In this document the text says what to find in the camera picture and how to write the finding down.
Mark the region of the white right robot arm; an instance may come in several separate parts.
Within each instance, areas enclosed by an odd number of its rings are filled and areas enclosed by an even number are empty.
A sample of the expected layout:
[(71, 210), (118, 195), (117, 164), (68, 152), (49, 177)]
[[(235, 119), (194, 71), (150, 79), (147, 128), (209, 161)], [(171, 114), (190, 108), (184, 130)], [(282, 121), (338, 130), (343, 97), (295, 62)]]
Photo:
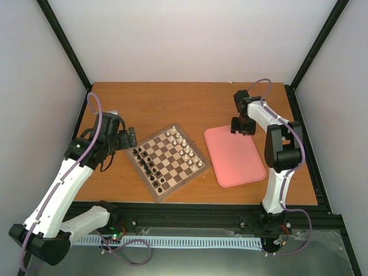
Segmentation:
[(264, 160), (269, 167), (269, 180), (258, 215), (258, 229), (270, 233), (285, 219), (285, 204), (292, 176), (305, 162), (302, 127), (288, 121), (269, 108), (262, 97), (251, 97), (247, 90), (233, 95), (238, 116), (231, 120), (231, 133), (254, 135), (256, 125), (266, 132)]

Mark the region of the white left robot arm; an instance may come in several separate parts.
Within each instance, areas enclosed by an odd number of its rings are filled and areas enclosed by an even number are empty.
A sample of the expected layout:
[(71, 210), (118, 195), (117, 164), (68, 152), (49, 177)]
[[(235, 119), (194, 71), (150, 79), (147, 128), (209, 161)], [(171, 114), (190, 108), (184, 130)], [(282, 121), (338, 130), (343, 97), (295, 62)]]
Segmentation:
[(71, 141), (60, 170), (38, 207), (24, 223), (13, 224), (9, 236), (24, 252), (54, 266), (89, 233), (100, 228), (116, 230), (120, 224), (117, 207), (106, 201), (99, 201), (68, 221), (64, 217), (92, 173), (97, 168), (105, 171), (106, 158), (135, 146), (134, 128), (126, 128), (119, 115), (103, 112), (97, 116), (92, 128)]

